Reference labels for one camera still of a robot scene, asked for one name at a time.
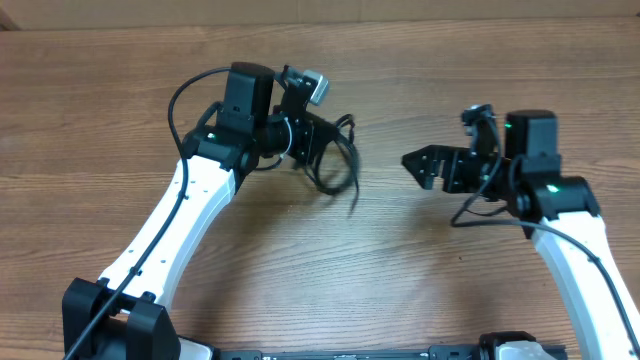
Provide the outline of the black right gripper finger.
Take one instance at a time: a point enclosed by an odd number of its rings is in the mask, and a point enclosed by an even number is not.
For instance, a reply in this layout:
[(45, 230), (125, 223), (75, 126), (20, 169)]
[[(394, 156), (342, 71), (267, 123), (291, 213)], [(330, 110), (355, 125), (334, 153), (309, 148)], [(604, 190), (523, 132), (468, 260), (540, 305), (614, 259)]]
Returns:
[(434, 179), (439, 175), (441, 158), (415, 158), (410, 157), (409, 154), (402, 156), (401, 164), (414, 177), (421, 188), (431, 190)]
[(428, 145), (409, 154), (410, 157), (443, 158), (450, 152), (450, 147), (445, 145)]

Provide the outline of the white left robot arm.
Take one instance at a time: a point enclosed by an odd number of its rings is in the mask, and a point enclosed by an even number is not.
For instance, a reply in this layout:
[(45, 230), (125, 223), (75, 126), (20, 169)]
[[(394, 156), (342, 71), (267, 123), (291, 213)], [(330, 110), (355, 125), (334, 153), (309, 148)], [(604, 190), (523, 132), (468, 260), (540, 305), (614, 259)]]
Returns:
[(217, 358), (181, 336), (170, 310), (182, 275), (213, 220), (263, 158), (308, 163), (335, 139), (335, 125), (308, 112), (329, 90), (315, 71), (235, 62), (224, 98), (185, 136), (175, 136), (175, 173), (123, 253), (95, 281), (74, 279), (62, 299), (67, 359)]

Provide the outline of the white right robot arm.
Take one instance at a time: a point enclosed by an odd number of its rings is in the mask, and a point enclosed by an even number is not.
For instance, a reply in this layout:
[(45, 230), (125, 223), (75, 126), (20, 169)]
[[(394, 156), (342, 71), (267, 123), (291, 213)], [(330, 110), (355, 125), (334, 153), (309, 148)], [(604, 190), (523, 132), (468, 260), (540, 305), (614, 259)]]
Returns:
[(424, 189), (467, 200), (454, 228), (519, 227), (550, 270), (586, 359), (636, 359), (639, 312), (613, 259), (600, 206), (586, 179), (565, 176), (558, 119), (549, 110), (507, 113), (490, 105), (463, 111), (469, 147), (428, 145), (403, 167)]

